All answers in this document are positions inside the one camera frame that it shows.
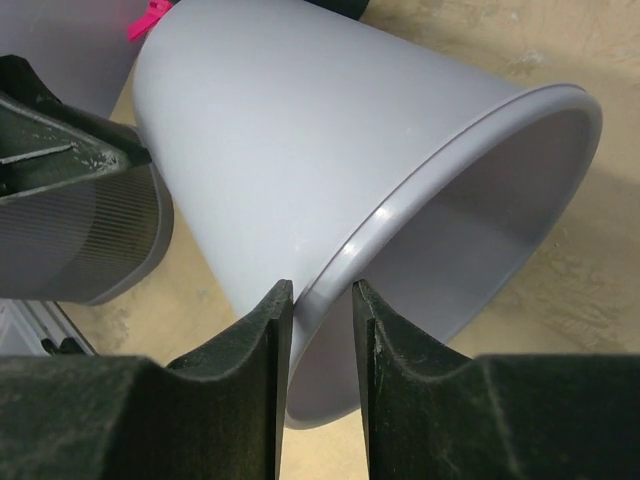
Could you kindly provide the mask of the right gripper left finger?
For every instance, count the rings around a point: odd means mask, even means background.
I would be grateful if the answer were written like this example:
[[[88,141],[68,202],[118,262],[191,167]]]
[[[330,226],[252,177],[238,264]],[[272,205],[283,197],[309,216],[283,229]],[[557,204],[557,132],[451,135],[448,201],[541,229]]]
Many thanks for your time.
[[[293,286],[161,366],[144,356],[1,361],[5,479],[275,479]]]

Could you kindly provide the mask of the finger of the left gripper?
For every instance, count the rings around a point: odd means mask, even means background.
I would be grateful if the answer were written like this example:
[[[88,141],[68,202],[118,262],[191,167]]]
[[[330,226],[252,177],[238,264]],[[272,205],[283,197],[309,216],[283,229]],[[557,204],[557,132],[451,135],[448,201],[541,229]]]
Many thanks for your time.
[[[151,163],[135,129],[65,104],[17,55],[1,57],[1,202]]]

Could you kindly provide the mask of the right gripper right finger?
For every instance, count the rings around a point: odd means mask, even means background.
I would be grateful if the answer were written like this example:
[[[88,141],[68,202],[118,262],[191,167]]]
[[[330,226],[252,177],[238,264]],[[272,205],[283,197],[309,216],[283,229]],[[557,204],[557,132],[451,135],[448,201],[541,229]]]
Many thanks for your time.
[[[635,479],[639,359],[632,354],[468,358],[352,288],[373,479]]]

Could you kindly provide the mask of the grey ribbed laundry basket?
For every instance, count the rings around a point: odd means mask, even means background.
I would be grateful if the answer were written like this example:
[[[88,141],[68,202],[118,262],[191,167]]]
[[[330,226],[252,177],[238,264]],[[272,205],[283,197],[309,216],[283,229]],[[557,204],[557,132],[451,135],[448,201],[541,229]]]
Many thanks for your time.
[[[26,59],[62,102],[108,119],[139,45],[126,39],[140,1],[5,1],[1,57]],[[1,294],[106,302],[162,260],[170,194],[152,162],[95,181],[1,202]]]

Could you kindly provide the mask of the light grey plastic bucket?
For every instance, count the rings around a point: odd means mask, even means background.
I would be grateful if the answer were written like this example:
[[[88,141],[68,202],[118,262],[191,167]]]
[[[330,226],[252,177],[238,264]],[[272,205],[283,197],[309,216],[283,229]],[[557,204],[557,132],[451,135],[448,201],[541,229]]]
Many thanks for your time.
[[[524,265],[602,112],[306,1],[181,1],[137,59],[138,132],[234,311],[293,284],[286,423],[360,403],[352,284],[440,341]]]

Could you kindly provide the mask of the dark blue cylindrical bin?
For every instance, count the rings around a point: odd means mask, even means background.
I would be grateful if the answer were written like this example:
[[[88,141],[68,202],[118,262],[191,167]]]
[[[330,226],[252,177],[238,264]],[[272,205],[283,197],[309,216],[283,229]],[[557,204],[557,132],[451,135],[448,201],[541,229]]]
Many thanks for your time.
[[[360,20],[370,0],[317,0],[314,4],[347,18]]]

